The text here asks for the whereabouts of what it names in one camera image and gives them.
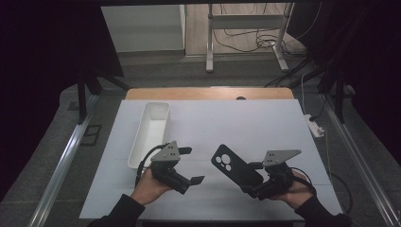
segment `gray carpet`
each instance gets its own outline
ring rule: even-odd
[[[262,87],[272,79],[284,75],[279,71],[272,55],[216,56],[215,60],[215,72],[207,74],[204,58],[185,58],[176,52],[122,54],[120,61],[125,77],[121,80],[134,87]],[[301,60],[288,59],[288,64],[292,68]],[[313,67],[313,64],[308,65],[292,79],[283,81],[283,84],[300,78],[304,72]],[[319,80],[315,78],[305,83],[304,104],[308,114],[318,114],[323,105],[316,91]],[[84,145],[78,148],[45,226],[86,226],[90,221],[78,219],[78,215],[107,143],[119,102],[125,96],[124,91],[110,82],[102,80],[101,83],[105,90],[96,104],[96,111],[90,122],[93,126],[92,132],[95,134],[98,132],[98,137],[88,135],[83,138]],[[293,93],[302,103],[301,88],[294,89]],[[78,112],[75,108],[77,100],[76,87],[66,89],[61,94],[61,105],[46,135],[0,204],[0,226],[27,226],[77,123]],[[344,102],[344,118],[383,189],[391,198],[393,205],[399,209],[400,166],[357,115],[350,99],[345,99]],[[353,206],[349,214],[355,221],[354,226],[386,226],[330,117],[323,112],[316,121],[328,131],[327,138],[315,140],[323,163],[328,168],[328,153],[332,172],[343,179],[351,190]],[[333,184],[343,209],[349,209],[350,195],[345,186],[336,178],[333,178]]]

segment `white wall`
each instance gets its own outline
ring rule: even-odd
[[[103,7],[117,52],[183,50],[180,6]]]

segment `forearm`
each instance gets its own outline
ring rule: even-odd
[[[127,195],[122,195],[108,216],[94,220],[88,227],[131,227],[144,212],[145,206]]]
[[[330,214],[315,196],[295,209],[295,213],[305,219],[305,226],[308,227],[348,227],[352,224],[352,220],[344,214],[338,214],[336,216]]]

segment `white plastic container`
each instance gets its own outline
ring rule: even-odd
[[[137,169],[147,153],[168,139],[170,105],[165,102],[149,102],[145,105],[139,129],[128,159],[128,166]],[[145,166],[150,164],[150,157]]]

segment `white tabletop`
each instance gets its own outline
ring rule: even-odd
[[[298,100],[160,100],[170,104],[169,140],[191,147],[176,165],[185,178],[205,176],[184,195],[165,193],[140,219],[299,220],[281,201],[251,198],[211,163],[220,144],[245,162],[263,161],[268,149],[300,149],[287,161],[311,178],[318,198],[332,214],[341,213],[334,189],[305,123]],[[131,194],[135,172],[127,161],[148,100],[123,100],[113,124],[81,218],[108,215],[121,194]],[[259,171],[267,179],[267,173]]]

